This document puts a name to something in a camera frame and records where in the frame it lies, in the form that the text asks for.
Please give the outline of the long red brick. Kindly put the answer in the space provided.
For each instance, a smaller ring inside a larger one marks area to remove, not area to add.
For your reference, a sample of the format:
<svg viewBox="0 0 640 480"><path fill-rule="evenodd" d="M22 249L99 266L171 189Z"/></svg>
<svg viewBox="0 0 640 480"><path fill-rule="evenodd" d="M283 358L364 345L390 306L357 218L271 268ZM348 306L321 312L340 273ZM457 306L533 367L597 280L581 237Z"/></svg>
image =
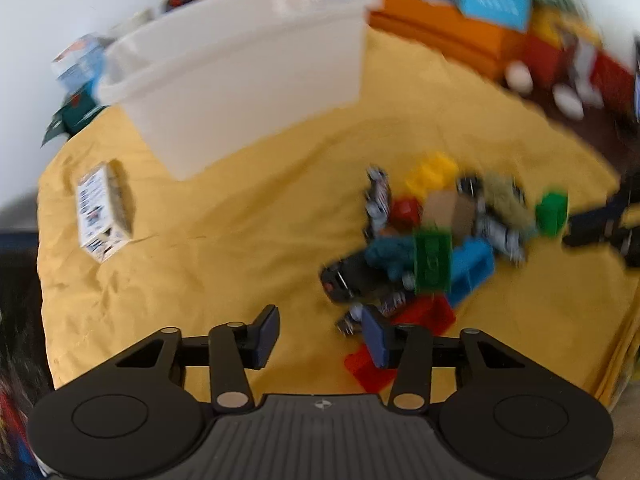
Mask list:
<svg viewBox="0 0 640 480"><path fill-rule="evenodd" d="M397 375L410 326L421 326L440 336L454 324L456 316L445 296L419 296L386 318L375 306L349 311L362 344L344 359L344 367L366 393L380 393Z"/></svg>

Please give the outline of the green square brick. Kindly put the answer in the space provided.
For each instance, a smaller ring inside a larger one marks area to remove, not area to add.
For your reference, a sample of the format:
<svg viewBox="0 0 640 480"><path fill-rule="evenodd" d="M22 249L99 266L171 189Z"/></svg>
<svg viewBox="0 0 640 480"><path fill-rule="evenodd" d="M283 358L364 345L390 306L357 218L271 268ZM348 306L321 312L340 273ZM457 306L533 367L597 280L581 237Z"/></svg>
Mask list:
<svg viewBox="0 0 640 480"><path fill-rule="evenodd" d="M538 233L546 237L560 235L566 223L567 211L567 192L550 191L544 194L535 207Z"/></svg>

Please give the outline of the blue brick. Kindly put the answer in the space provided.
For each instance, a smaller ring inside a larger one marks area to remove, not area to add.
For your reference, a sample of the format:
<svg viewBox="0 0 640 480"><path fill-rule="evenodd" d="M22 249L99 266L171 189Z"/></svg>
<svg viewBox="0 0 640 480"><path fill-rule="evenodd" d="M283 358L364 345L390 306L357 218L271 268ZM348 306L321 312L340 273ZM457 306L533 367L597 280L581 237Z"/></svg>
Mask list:
<svg viewBox="0 0 640 480"><path fill-rule="evenodd" d="M495 273L494 250L487 240L468 237L451 254L451 283L446 299L450 307L459 304L475 292Z"/></svg>

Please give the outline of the small red toy car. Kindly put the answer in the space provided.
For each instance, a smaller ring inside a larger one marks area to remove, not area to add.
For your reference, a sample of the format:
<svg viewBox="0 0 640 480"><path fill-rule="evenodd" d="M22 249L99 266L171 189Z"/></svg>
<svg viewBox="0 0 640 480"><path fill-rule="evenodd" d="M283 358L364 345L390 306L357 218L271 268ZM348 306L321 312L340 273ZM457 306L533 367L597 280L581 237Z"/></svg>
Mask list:
<svg viewBox="0 0 640 480"><path fill-rule="evenodd" d="M422 204L414 196L395 198L390 206L388 224L398 232L411 232L421 225Z"/></svg>

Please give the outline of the wooden cube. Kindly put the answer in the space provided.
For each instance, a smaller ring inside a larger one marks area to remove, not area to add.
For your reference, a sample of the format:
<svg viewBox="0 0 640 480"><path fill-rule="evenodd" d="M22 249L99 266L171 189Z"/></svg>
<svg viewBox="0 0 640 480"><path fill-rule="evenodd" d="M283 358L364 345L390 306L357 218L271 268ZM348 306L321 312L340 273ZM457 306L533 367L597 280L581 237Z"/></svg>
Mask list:
<svg viewBox="0 0 640 480"><path fill-rule="evenodd" d="M421 224L448 230L456 240L464 240L473 232L475 217L474 200L454 191L436 191L423 203Z"/></svg>

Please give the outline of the green red race car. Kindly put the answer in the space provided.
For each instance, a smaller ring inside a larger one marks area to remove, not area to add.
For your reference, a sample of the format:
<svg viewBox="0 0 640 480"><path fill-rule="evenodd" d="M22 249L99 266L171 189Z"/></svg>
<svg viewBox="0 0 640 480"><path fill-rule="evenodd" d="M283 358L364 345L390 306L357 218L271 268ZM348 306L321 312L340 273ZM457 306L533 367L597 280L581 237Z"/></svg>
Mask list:
<svg viewBox="0 0 640 480"><path fill-rule="evenodd" d="M391 318L397 314L407 303L408 296L405 292L393 292L376 300L373 304L354 302L347 312L337 320L336 328L344 336L350 337L362 332L364 314L368 309L373 309L383 318Z"/></svg>

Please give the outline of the teal toy car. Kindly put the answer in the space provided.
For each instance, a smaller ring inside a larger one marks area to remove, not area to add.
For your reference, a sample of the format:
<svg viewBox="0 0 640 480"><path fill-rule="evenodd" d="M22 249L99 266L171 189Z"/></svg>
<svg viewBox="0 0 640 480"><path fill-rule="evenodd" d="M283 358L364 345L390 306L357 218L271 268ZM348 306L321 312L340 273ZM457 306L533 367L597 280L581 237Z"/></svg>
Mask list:
<svg viewBox="0 0 640 480"><path fill-rule="evenodd" d="M371 266L383 268L392 282L413 274L416 266L416 246L412 236L386 236L371 242L364 250Z"/></svg>

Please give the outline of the olive toy car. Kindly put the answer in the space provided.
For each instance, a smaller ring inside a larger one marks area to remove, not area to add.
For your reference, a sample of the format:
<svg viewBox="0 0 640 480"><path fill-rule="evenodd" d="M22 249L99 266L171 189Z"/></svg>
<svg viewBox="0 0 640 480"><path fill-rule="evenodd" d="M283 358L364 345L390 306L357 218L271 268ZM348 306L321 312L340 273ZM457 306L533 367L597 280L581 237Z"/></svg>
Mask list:
<svg viewBox="0 0 640 480"><path fill-rule="evenodd" d="M501 174L486 174L483 178L483 194L486 204L491 206L508 228L520 232L524 238L531 238L536 234L535 216L526 206L523 194L512 178Z"/></svg>

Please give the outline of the dark green brick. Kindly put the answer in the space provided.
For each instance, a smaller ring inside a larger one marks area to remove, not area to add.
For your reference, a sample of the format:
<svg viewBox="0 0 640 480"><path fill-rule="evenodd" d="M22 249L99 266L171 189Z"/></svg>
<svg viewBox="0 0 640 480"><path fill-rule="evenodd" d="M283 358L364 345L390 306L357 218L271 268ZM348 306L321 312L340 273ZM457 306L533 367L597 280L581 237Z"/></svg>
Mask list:
<svg viewBox="0 0 640 480"><path fill-rule="evenodd" d="M413 234L414 277L420 295L449 292L452 240L448 231L422 229Z"/></svg>

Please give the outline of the white egg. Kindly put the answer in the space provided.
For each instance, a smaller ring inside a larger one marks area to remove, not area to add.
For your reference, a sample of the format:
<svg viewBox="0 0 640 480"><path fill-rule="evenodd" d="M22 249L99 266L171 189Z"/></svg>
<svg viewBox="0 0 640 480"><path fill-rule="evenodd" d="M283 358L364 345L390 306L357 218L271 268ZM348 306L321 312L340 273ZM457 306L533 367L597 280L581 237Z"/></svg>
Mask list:
<svg viewBox="0 0 640 480"><path fill-rule="evenodd" d="M532 74L528 67L521 61L513 61L506 66L504 81L512 91L521 96L528 96L534 88Z"/></svg>
<svg viewBox="0 0 640 480"><path fill-rule="evenodd" d="M552 88L553 101L558 110L568 119L580 122L585 112L578 94L566 84L555 84Z"/></svg>

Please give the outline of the yellow cloth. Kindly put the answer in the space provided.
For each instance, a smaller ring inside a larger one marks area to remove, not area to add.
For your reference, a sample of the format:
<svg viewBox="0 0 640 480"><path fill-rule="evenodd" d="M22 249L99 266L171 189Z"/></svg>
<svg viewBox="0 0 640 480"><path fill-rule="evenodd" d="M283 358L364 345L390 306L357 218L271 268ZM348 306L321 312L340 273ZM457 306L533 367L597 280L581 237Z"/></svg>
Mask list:
<svg viewBox="0 0 640 480"><path fill-rule="evenodd" d="M426 47L369 32L360 101L270 136L178 181L126 114L111 107L65 143L39 181L38 273L55 385L165 326L186 336L281 312L256 393L355 392L344 359L357 341L335 327L320 268L362 245L366 170L401 185L437 153L518 179L528 200L564 188L600 203L615 172L570 130ZM111 162L132 241L97 263L79 245L75 188Z"/></svg>

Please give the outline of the small white carton box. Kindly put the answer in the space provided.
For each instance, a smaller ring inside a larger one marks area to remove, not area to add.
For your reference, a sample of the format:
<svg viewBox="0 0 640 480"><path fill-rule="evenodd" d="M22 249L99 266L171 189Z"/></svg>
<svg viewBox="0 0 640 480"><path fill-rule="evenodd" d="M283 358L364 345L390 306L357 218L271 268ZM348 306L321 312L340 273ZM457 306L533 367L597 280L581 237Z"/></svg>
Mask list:
<svg viewBox="0 0 640 480"><path fill-rule="evenodd" d="M131 240L130 222L112 167L92 168L76 188L79 246L96 262L104 263Z"/></svg>

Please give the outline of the light blue box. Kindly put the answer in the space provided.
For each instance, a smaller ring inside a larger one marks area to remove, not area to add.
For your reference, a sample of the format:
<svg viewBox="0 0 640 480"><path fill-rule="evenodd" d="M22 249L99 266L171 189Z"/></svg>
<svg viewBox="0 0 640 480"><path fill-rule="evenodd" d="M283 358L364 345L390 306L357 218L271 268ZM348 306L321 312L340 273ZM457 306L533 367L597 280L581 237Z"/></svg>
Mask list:
<svg viewBox="0 0 640 480"><path fill-rule="evenodd" d="M532 0L454 0L467 18L526 32Z"/></svg>

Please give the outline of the translucent plastic storage bin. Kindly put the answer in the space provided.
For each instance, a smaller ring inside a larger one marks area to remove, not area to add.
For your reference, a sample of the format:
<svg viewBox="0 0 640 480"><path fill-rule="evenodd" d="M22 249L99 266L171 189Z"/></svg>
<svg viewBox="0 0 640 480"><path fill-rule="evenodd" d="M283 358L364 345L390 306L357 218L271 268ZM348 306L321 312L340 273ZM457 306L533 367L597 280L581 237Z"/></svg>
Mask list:
<svg viewBox="0 0 640 480"><path fill-rule="evenodd" d="M383 0L198 0L111 44L96 87L186 180L265 136L356 102Z"/></svg>

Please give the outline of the blue white cylinder box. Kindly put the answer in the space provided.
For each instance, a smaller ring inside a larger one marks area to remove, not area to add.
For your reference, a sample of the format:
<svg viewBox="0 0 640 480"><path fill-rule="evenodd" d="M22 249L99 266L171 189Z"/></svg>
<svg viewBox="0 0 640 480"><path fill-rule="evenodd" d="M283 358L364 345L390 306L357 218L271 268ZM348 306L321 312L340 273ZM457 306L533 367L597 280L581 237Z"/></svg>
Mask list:
<svg viewBox="0 0 640 480"><path fill-rule="evenodd" d="M87 88L93 93L104 70L105 50L111 38L85 35L74 41L51 62L51 70L67 93Z"/></svg>

